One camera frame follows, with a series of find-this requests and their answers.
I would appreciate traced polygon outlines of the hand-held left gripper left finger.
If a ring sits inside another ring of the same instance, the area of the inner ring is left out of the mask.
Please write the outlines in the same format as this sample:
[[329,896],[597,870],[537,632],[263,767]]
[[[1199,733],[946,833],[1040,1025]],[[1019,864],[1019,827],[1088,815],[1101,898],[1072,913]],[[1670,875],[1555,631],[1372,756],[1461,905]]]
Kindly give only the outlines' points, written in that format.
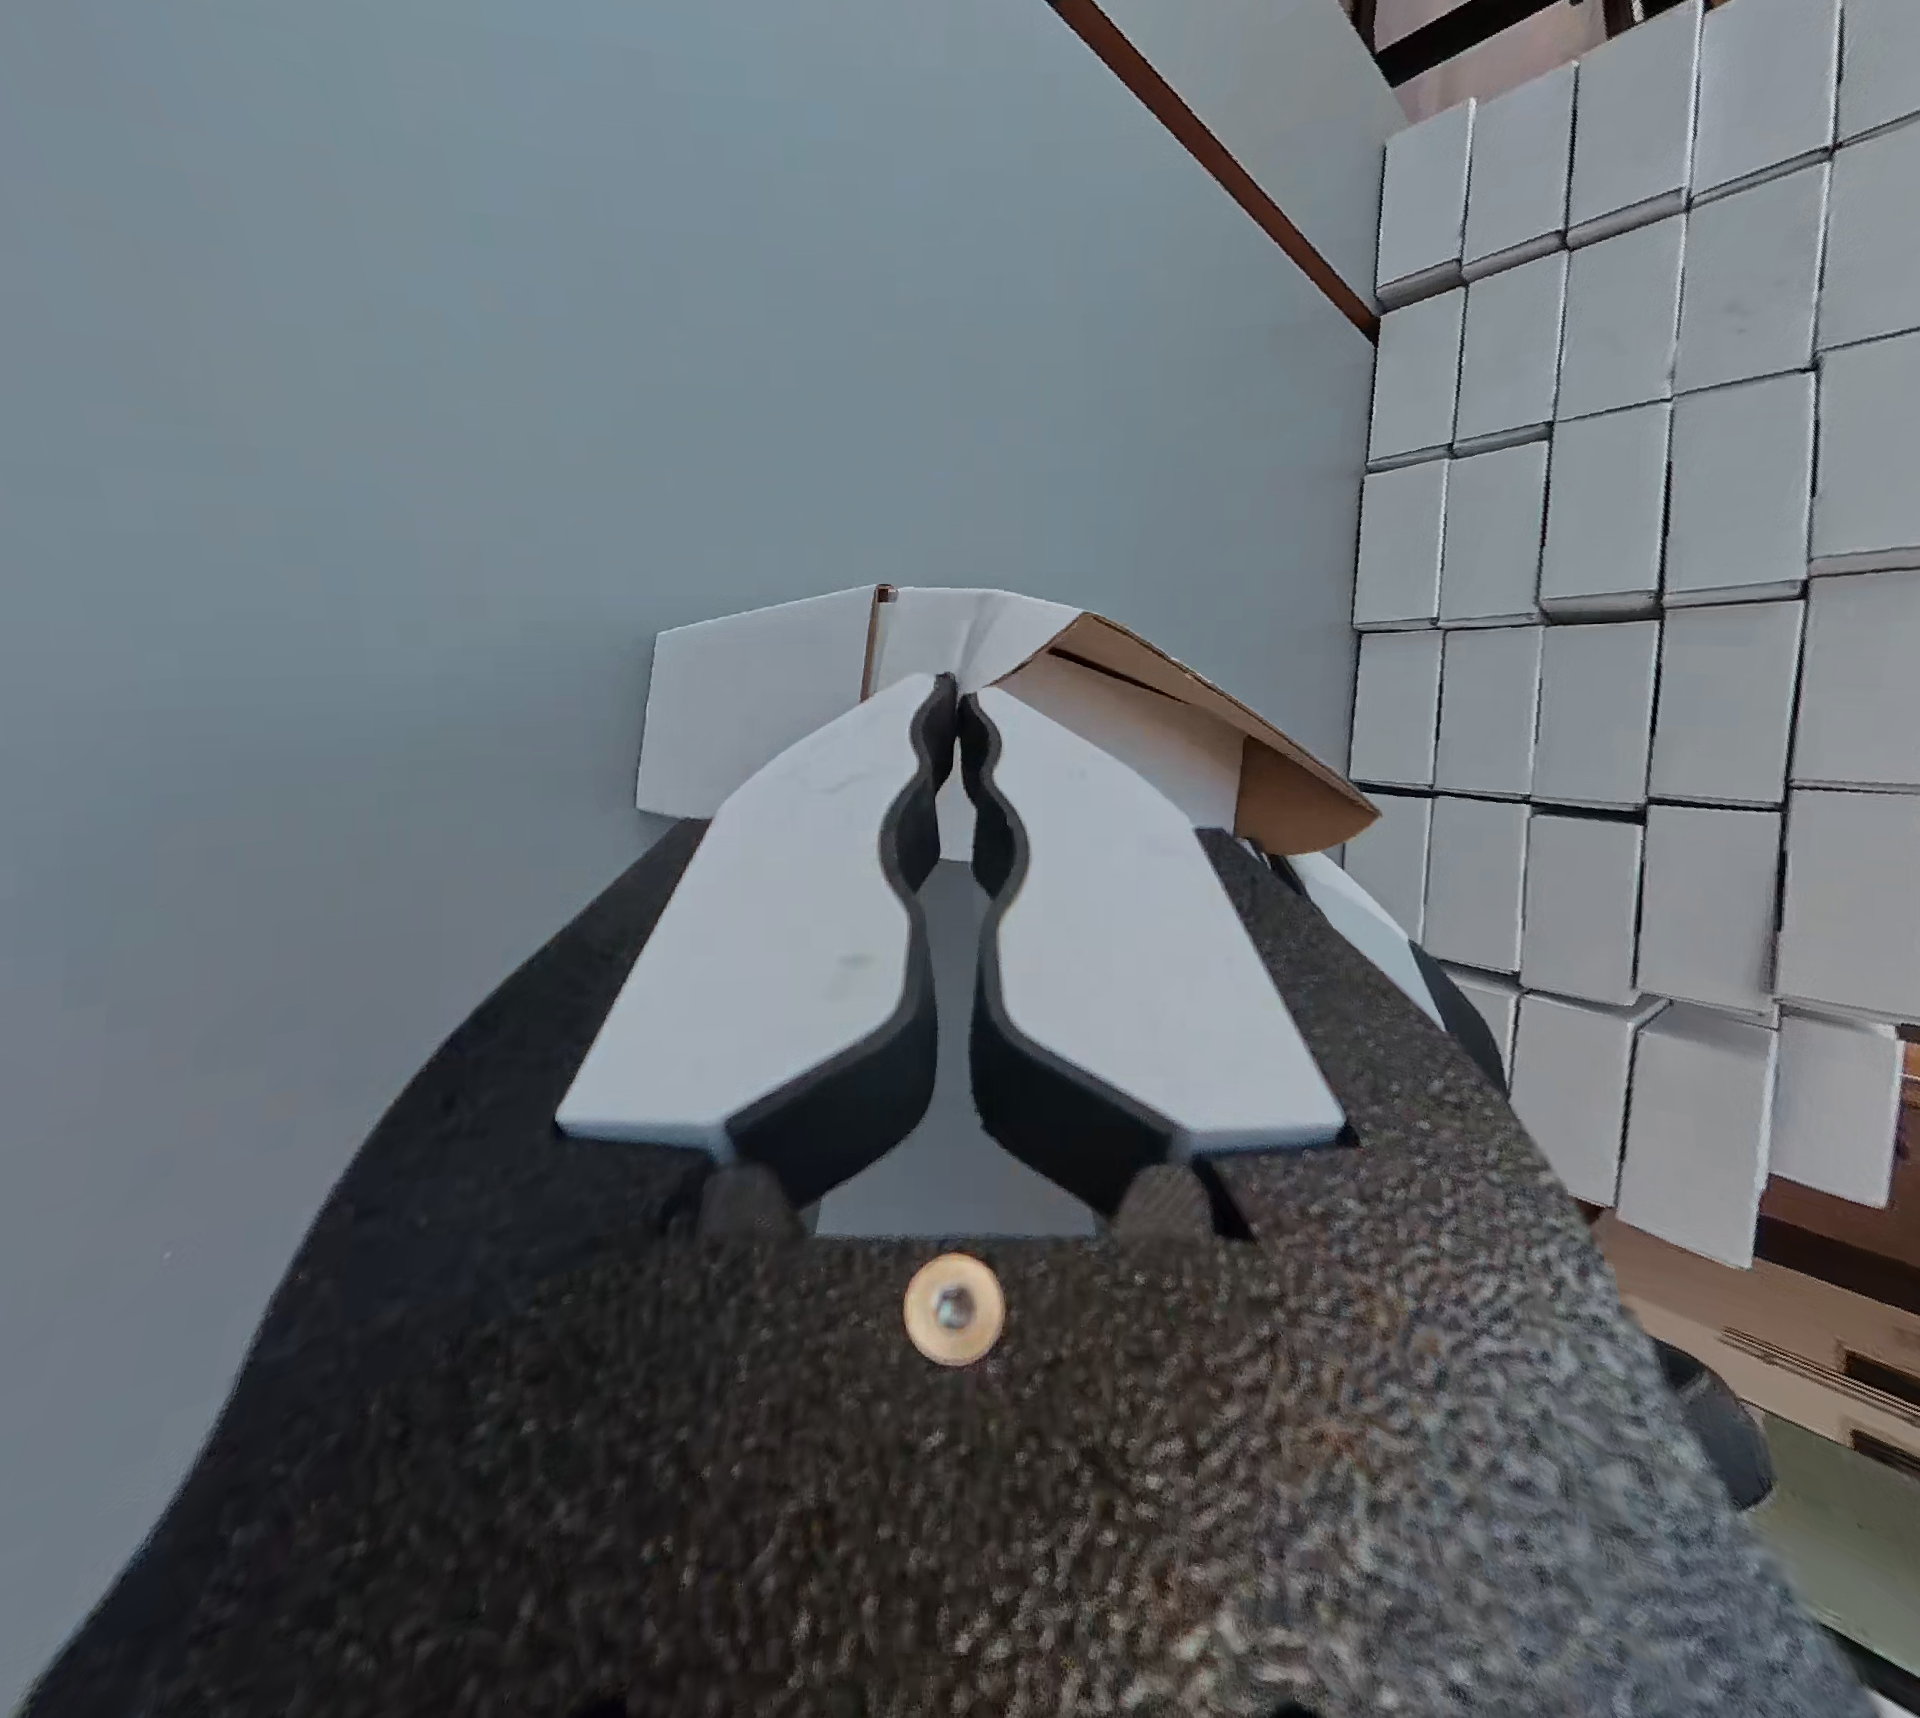
[[710,818],[557,1129],[761,1168],[803,1211],[923,1123],[940,1007],[918,898],[943,861],[953,674],[786,746]]

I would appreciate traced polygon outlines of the stack of white boxes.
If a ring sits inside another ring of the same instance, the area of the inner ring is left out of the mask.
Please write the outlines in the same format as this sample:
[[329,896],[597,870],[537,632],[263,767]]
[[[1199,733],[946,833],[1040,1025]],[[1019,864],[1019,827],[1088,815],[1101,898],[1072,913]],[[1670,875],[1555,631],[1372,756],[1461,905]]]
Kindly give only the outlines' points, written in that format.
[[1361,906],[1574,1200],[1833,1283],[1916,1172],[1916,11],[1405,130],[1359,507]]

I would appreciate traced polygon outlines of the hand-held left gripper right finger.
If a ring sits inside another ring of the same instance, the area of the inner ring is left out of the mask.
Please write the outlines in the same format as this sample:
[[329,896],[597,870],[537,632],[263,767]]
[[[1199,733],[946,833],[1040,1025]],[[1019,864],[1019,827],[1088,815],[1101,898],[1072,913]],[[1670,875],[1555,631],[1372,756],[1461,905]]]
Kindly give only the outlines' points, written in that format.
[[1346,1115],[1201,830],[1000,691],[959,704],[984,1133],[1101,1220],[1140,1177],[1328,1149]]

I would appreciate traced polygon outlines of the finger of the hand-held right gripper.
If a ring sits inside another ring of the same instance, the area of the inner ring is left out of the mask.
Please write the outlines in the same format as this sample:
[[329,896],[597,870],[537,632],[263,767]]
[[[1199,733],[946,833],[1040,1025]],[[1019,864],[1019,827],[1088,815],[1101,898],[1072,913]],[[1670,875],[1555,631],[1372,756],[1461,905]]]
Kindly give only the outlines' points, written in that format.
[[1482,1008],[1475,985],[1463,985],[1432,958],[1344,867],[1324,854],[1307,854],[1288,858],[1286,870],[1338,936],[1424,1011],[1435,1027],[1452,1035],[1490,1083],[1508,1085],[1508,1025]]

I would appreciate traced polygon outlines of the white cardboard box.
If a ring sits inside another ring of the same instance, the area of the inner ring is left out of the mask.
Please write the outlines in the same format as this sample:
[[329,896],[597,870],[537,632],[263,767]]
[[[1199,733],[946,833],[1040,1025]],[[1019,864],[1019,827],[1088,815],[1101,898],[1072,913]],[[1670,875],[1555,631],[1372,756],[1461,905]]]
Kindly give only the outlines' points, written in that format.
[[663,631],[636,808],[710,818],[785,749],[918,672],[1021,699],[1136,771],[1192,827],[1268,854],[1335,853],[1380,818],[1344,777],[1129,626],[1003,588],[925,585]]

